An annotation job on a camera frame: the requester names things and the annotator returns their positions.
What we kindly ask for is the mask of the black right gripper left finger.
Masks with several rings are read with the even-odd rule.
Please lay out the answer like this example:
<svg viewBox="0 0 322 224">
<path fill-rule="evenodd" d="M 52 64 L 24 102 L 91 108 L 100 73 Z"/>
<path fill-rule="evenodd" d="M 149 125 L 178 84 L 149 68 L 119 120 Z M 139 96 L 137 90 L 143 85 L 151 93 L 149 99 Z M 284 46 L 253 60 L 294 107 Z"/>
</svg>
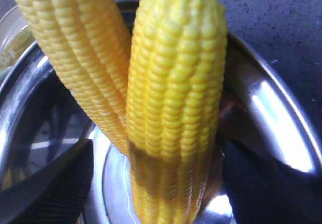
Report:
<svg viewBox="0 0 322 224">
<path fill-rule="evenodd" d="M 1 223 L 76 223 L 93 172 L 93 143 L 81 139 L 37 173 L 1 191 Z"/>
</svg>

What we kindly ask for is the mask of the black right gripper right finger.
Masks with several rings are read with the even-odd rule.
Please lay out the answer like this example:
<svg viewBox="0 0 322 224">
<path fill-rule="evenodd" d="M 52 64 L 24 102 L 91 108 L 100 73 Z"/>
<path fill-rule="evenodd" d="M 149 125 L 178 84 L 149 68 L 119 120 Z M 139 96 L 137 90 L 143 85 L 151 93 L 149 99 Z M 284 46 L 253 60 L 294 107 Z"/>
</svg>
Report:
<svg viewBox="0 0 322 224">
<path fill-rule="evenodd" d="M 237 223 L 321 223 L 321 179 L 230 141 L 222 170 Z"/>
</svg>

